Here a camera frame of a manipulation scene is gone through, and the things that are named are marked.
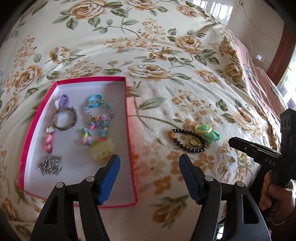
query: bed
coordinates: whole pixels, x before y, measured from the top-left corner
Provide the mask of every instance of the bed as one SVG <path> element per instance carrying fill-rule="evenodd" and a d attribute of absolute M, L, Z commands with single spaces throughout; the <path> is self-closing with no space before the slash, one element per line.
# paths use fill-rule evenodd
<path fill-rule="evenodd" d="M 171 129 L 207 123 L 220 133 L 204 152 L 188 155 L 225 183 L 249 187 L 259 170 L 229 138 L 279 148 L 279 114 L 287 108 L 281 94 L 231 30 L 184 0 L 39 0 L 5 39 L 0 70 L 0 207 L 21 240 L 29 240 L 44 200 L 19 188 L 20 157 L 58 80 L 126 77 L 138 203 L 101 209 L 110 240 L 189 240 L 200 207 L 183 181 L 184 152 Z M 85 240 L 79 208 L 75 219 Z"/>

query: black beaded bracelet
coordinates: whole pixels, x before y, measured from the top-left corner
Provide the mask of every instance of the black beaded bracelet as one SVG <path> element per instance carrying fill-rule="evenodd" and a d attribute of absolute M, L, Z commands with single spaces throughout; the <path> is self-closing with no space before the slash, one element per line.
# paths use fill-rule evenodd
<path fill-rule="evenodd" d="M 200 141 L 200 144 L 198 146 L 200 146 L 199 148 L 190 148 L 188 146 L 185 146 L 184 144 L 182 144 L 177 138 L 175 133 L 182 133 L 185 135 L 192 135 L 192 138 L 198 139 Z M 188 151 L 188 152 L 192 152 L 192 153 L 198 153 L 198 152 L 202 152 L 205 150 L 206 146 L 207 146 L 207 142 L 205 141 L 205 139 L 203 139 L 199 134 L 193 132 L 193 131 L 188 131 L 185 129 L 172 129 L 170 131 L 170 138 L 171 140 L 177 145 L 179 146 L 181 149 Z"/>

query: green scrunchie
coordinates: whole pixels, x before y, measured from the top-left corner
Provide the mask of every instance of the green scrunchie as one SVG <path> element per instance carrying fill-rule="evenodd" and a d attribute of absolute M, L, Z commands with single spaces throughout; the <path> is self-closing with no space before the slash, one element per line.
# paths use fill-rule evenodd
<path fill-rule="evenodd" d="M 207 124 L 203 124 L 203 125 L 200 125 L 198 128 L 197 128 L 199 131 L 207 131 L 209 129 L 208 125 Z M 212 144 L 214 141 L 218 141 L 221 139 L 221 136 L 218 132 L 216 132 L 215 130 L 212 130 L 211 132 L 207 133 L 207 134 L 199 134 L 201 135 L 205 140 L 206 142 Z"/>

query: metal rivet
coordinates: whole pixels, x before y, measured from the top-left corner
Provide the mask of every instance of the metal rivet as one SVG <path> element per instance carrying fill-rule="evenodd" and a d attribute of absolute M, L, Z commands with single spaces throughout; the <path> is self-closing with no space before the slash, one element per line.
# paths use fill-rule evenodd
<path fill-rule="evenodd" d="M 86 181 L 87 182 L 92 182 L 94 180 L 94 177 L 93 176 L 89 176 L 86 178 Z"/>
<path fill-rule="evenodd" d="M 238 181 L 238 182 L 237 182 L 237 185 L 238 185 L 239 187 L 241 187 L 241 188 L 242 188 L 242 187 L 244 186 L 244 183 L 243 183 L 243 182 L 241 182 L 241 181 Z"/>
<path fill-rule="evenodd" d="M 58 183 L 58 184 L 56 185 L 56 187 L 57 187 L 57 188 L 62 188 L 63 185 L 64 185 L 63 183 Z"/>
<path fill-rule="evenodd" d="M 205 176 L 205 179 L 209 182 L 214 180 L 214 178 L 212 176 Z"/>

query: pale yellow ring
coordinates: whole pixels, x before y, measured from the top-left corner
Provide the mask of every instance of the pale yellow ring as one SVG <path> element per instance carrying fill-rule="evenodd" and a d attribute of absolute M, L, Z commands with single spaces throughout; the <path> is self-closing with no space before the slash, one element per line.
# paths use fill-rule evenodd
<path fill-rule="evenodd" d="M 209 129 L 206 130 L 206 131 L 200 131 L 199 129 L 197 129 L 199 126 L 202 126 L 202 125 L 198 125 L 198 126 L 194 127 L 194 132 L 197 133 L 197 134 L 204 135 L 204 134 L 208 134 L 208 133 L 210 133 L 212 131 L 212 127 L 211 126 L 208 126 Z"/>

